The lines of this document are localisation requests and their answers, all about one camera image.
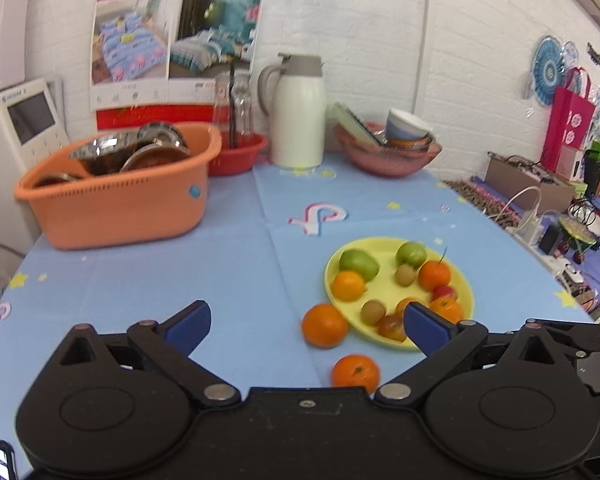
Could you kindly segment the small orange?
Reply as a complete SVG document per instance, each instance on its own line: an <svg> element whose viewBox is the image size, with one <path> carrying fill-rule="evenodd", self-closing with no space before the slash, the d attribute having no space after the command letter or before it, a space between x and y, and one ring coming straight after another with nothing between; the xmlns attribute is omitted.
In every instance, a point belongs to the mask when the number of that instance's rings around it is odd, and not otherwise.
<svg viewBox="0 0 600 480"><path fill-rule="evenodd" d="M332 296L339 301L351 302L360 299L366 291L366 281L358 272L338 272L329 286Z"/></svg>
<svg viewBox="0 0 600 480"><path fill-rule="evenodd" d="M393 313L395 315L399 315L401 318L404 317L404 312L406 310L406 308L412 303L412 302L419 302L418 298L414 298L414 297L406 297L401 299L397 304L396 307L394 308Z"/></svg>

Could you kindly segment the brown kiwi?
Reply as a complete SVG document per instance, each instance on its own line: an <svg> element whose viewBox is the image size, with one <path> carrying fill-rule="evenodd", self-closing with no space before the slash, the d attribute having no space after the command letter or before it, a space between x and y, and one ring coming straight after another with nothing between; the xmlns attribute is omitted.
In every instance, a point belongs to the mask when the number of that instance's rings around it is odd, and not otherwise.
<svg viewBox="0 0 600 480"><path fill-rule="evenodd" d="M387 309L379 300L368 300L360 311L361 321L367 326L377 326L386 316Z"/></svg>
<svg viewBox="0 0 600 480"><path fill-rule="evenodd" d="M417 271L406 263L401 264L394 272L394 280L401 287L408 287L416 281Z"/></svg>

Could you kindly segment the small red apple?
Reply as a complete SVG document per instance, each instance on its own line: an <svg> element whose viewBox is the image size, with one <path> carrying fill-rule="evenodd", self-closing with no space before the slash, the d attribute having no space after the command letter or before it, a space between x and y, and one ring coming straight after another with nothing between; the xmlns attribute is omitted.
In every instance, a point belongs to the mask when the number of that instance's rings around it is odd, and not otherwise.
<svg viewBox="0 0 600 480"><path fill-rule="evenodd" d="M431 293L431 300L438 300L440 298L451 298L457 300L457 292L451 285L439 285Z"/></svg>

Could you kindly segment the pink gift bag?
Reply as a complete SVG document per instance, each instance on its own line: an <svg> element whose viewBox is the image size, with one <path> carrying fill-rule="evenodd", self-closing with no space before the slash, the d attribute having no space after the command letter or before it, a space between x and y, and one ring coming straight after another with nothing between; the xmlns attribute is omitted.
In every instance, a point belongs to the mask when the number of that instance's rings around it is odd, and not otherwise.
<svg viewBox="0 0 600 480"><path fill-rule="evenodd" d="M541 154L545 169L557 171L562 148L580 150L595 112L595 105L588 98L591 87L588 72L578 66L568 70L566 83L556 89Z"/></svg>

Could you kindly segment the red green apple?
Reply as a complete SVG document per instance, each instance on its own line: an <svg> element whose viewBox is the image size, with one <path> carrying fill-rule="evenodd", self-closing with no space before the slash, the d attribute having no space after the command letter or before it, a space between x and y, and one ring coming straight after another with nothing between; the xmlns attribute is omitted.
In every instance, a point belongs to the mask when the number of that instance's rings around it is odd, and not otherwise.
<svg viewBox="0 0 600 480"><path fill-rule="evenodd" d="M377 325L377 333L381 337L402 344L402 342L406 341L402 316L400 314L384 316Z"/></svg>

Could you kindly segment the pink glass bowl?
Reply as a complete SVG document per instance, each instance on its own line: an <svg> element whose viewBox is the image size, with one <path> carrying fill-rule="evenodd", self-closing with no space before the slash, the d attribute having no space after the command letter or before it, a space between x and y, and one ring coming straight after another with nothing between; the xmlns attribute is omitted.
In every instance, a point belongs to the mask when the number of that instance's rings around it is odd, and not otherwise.
<svg viewBox="0 0 600 480"><path fill-rule="evenodd" d="M344 154L356 168L378 177L404 178L416 174L442 152L442 146L437 142L431 143L423 152L378 148L378 146L373 148L370 144L359 144L339 124L332 127L332 133L336 136Z"/></svg>

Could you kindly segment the large green mango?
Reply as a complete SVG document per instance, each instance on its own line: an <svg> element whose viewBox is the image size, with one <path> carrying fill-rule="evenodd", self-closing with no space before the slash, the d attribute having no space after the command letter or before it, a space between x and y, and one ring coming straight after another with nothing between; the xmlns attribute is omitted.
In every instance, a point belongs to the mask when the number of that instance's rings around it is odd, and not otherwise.
<svg viewBox="0 0 600 480"><path fill-rule="evenodd" d="M360 274L364 281L370 282L376 278L380 270L377 260L363 249L351 248L345 250L339 258L341 271L352 271Z"/></svg>

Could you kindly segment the large orange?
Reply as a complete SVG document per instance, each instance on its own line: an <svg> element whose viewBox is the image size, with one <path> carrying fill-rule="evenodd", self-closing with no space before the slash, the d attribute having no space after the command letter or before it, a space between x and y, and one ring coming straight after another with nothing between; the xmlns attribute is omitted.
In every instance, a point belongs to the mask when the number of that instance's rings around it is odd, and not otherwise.
<svg viewBox="0 0 600 480"><path fill-rule="evenodd" d="M317 304L301 321L304 340L313 347L330 349L339 346L347 337L349 324L332 304Z"/></svg>

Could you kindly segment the blue patterned tablecloth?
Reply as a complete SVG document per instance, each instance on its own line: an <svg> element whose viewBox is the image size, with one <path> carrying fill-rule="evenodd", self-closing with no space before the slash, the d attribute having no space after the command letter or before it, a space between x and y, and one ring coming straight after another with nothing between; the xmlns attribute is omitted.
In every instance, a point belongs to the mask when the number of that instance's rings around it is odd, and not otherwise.
<svg viewBox="0 0 600 480"><path fill-rule="evenodd" d="M445 254L467 278L476 320L494 332L529 318L586 320L513 237L426 172L381 179L340 157L301 176L263 165L213 179L201 224L172 240L77 252L38 240L0 305L0 440L16 442L17 408L72 326L122 333L199 299L212 326L193 357L241 392L327 385L348 354L369 356L393 378L420 354L356 333L317 350L300 332L306 311L326 300L332 254L380 236Z"/></svg>

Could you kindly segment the cardboard box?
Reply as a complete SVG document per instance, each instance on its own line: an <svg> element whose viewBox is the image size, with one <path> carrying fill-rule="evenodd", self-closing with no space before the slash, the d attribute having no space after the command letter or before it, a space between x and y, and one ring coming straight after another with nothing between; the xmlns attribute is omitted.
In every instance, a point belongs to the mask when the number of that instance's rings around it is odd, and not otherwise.
<svg viewBox="0 0 600 480"><path fill-rule="evenodd" d="M543 166L521 156L501 156L489 153L489 166L484 182L501 195L512 198L524 188L534 186L540 192L528 191L516 198L514 204L530 209L537 200L539 212L565 212L574 196L574 188Z"/></svg>

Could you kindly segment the orange with stem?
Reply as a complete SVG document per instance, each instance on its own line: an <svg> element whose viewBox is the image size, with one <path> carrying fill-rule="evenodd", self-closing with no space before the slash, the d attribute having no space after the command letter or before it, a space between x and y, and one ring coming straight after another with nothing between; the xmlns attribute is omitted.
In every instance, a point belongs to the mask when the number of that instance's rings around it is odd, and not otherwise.
<svg viewBox="0 0 600 480"><path fill-rule="evenodd" d="M438 258L426 261L419 269L417 281L426 292L433 292L439 286L451 283L451 270L445 262L446 250Z"/></svg>

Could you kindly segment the small green mango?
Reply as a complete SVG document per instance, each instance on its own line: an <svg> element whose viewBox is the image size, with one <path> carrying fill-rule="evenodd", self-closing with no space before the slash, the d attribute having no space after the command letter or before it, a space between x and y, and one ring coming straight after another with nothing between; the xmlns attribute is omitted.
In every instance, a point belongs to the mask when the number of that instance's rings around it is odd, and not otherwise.
<svg viewBox="0 0 600 480"><path fill-rule="evenodd" d="M396 251L396 265L417 270L427 261L427 249L417 242L405 242Z"/></svg>

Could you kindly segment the small orange on plate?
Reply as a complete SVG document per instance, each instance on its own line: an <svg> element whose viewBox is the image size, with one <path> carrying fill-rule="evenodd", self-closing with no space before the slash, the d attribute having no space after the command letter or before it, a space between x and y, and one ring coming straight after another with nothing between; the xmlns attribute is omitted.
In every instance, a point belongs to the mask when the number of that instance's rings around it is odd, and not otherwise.
<svg viewBox="0 0 600 480"><path fill-rule="evenodd" d="M338 272L329 286L332 296L339 301L351 302L360 299L366 291L366 281L358 272Z"/></svg>

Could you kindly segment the navel orange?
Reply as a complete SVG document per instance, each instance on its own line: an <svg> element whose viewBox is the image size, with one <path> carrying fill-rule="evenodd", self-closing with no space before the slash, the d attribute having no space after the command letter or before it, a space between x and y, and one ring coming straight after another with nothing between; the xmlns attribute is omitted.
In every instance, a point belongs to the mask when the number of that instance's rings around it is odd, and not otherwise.
<svg viewBox="0 0 600 480"><path fill-rule="evenodd" d="M452 324L457 324L464 318L462 307L451 296L439 297L431 301L429 309Z"/></svg>

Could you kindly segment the red plastic colander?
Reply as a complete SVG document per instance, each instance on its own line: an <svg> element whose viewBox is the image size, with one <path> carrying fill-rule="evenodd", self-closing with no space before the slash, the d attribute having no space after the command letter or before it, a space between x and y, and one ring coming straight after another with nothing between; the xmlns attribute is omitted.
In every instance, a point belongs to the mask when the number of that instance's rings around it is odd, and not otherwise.
<svg viewBox="0 0 600 480"><path fill-rule="evenodd" d="M222 150L209 164L211 177L229 177L250 171L260 154L268 147L268 137L259 133L249 136L238 134L236 146L230 147L230 134L221 132Z"/></svg>

